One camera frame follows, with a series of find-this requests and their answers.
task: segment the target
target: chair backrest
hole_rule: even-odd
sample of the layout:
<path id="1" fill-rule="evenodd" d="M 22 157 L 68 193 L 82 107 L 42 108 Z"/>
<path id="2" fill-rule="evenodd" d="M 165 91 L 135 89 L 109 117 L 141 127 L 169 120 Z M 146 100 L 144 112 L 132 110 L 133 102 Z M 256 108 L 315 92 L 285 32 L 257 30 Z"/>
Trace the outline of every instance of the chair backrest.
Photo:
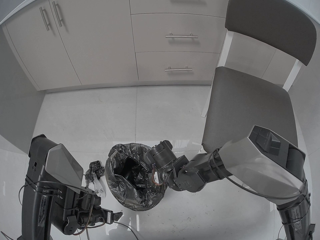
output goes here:
<path id="1" fill-rule="evenodd" d="M 312 21 L 286 0 L 229 0 L 225 27 L 282 50 L 305 65 L 317 41 Z"/>

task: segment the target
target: trash bin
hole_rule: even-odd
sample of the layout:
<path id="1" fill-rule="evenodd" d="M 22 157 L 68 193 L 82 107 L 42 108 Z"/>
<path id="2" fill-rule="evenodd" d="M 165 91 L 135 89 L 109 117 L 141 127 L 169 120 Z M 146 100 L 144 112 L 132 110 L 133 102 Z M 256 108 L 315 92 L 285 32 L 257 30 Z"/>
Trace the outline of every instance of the trash bin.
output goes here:
<path id="1" fill-rule="evenodd" d="M 143 154 L 151 147 L 130 143 L 117 144 L 106 161 L 106 182 L 111 193 L 124 207 L 134 211 L 147 211 L 164 197 L 167 185 L 156 186 L 150 181 L 149 167 Z"/>

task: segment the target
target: drawer handle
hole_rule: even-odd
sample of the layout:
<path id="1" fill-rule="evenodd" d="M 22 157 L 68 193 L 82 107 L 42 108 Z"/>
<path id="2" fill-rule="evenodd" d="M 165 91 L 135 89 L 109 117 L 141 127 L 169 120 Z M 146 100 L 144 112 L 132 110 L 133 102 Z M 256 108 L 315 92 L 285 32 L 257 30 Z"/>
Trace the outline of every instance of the drawer handle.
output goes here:
<path id="1" fill-rule="evenodd" d="M 52 5 L 53 5 L 53 8 L 54 8 L 54 12 L 56 14 L 56 17 L 57 17 L 57 20 L 58 20 L 58 23 L 59 23 L 59 26 L 62 27 L 62 19 L 60 19 L 60 16 L 59 16 L 59 13 L 58 13 L 58 3 L 56 3 L 55 1 L 52 2 Z"/>
<path id="2" fill-rule="evenodd" d="M 170 33 L 170 35 L 166 35 L 166 38 L 198 38 L 198 36 L 192 35 L 192 33 L 190 35 L 173 35 Z"/>
<path id="3" fill-rule="evenodd" d="M 192 68 L 188 68 L 187 66 L 186 66 L 186 68 L 171 68 L 171 67 L 169 67 L 169 68 L 165 69 L 164 71 L 186 71 L 186 70 L 192 70 Z"/>
<path id="4" fill-rule="evenodd" d="M 45 14 L 44 14 L 44 11 L 45 11 L 45 10 L 46 10 L 46 9 L 42 9 L 42 7 L 40 7 L 40 12 L 41 12 L 41 16 L 42 16 L 43 22 L 44 22 L 44 24 L 45 24 L 45 28 L 47 29 L 47 31 L 49 31 L 50 22 L 47 23 L 46 16 L 45 16 Z"/>

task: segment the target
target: chair seat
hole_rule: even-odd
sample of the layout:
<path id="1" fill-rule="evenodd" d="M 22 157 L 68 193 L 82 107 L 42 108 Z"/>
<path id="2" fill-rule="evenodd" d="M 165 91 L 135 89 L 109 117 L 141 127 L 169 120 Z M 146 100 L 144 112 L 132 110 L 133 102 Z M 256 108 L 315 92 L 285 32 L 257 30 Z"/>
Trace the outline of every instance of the chair seat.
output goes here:
<path id="1" fill-rule="evenodd" d="M 204 150 L 209 153 L 245 137 L 254 125 L 298 146 L 294 111 L 284 89 L 240 71 L 216 68 L 202 138 Z"/>

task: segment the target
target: chair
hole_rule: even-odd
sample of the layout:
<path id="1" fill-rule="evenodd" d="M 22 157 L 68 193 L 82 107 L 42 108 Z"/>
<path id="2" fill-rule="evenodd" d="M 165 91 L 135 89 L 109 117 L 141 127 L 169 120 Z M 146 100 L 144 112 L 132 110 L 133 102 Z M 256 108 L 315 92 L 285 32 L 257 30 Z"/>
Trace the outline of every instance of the chair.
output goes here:
<path id="1" fill-rule="evenodd" d="M 253 125 L 273 130 L 298 146 L 296 124 L 287 91 L 302 63 L 313 55 L 317 32 L 302 11 L 285 0 L 229 0 L 226 38 L 215 70 L 202 139 L 206 152 L 249 133 Z M 283 88 L 224 65 L 233 33 L 267 43 L 297 60 Z"/>

